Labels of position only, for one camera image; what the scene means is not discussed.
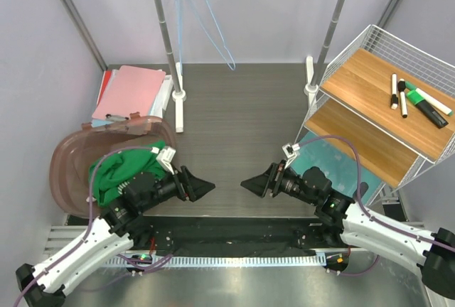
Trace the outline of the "green tank top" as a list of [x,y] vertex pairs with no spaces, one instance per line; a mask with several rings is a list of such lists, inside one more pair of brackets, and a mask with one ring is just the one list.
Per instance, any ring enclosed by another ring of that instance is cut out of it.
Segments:
[[98,206],[108,206],[121,195],[119,185],[141,172],[153,173],[158,180],[166,175],[151,150],[130,149],[108,157],[98,168],[93,184],[92,195]]

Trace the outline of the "light blue wire hanger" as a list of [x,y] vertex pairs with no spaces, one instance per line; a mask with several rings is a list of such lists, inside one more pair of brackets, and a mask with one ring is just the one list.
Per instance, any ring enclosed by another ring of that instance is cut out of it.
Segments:
[[176,29],[177,29],[177,43],[178,43],[178,61],[183,69],[184,61],[184,31],[183,31],[183,16],[185,9],[185,0],[174,0],[176,6]]

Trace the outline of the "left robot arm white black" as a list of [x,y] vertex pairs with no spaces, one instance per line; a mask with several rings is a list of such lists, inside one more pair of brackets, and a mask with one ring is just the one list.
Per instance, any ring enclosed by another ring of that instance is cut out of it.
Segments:
[[195,177],[185,166],[161,180],[153,173],[136,174],[80,236],[40,264],[16,270],[19,298],[28,306],[62,306],[108,259],[150,244],[153,228],[145,220],[146,211],[171,198],[195,202],[214,189],[214,183]]

